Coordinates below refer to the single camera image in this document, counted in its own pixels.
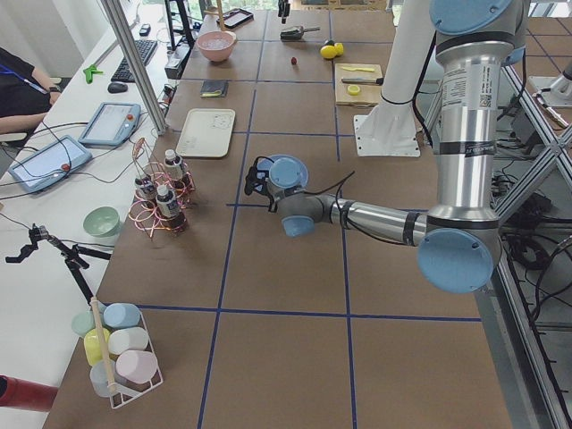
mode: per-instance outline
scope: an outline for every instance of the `green bowl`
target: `green bowl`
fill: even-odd
[[[119,231],[119,213],[113,207],[99,207],[83,220],[83,229],[93,237],[111,237]]]

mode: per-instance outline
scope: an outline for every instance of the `computer mouse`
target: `computer mouse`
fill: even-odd
[[[127,90],[127,84],[124,82],[111,82],[107,86],[107,92],[110,94],[117,94],[118,92],[125,92]]]

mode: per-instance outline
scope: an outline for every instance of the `red cylinder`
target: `red cylinder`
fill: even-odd
[[[0,407],[49,411],[57,387],[0,375]]]

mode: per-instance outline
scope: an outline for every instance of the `pink bowl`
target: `pink bowl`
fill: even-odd
[[[198,50],[205,58],[219,63],[231,56],[236,35],[231,31],[211,31],[197,39]]]

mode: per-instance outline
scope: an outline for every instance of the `keyboard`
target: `keyboard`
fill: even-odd
[[[135,47],[139,52],[139,57],[143,62],[143,65],[149,64],[155,50],[157,49],[157,41],[156,40],[135,40]],[[114,75],[111,78],[112,81],[116,82],[134,82],[135,78],[133,77],[133,73],[131,73],[129,69],[129,65],[127,64],[127,59],[123,57],[119,67],[115,71]]]

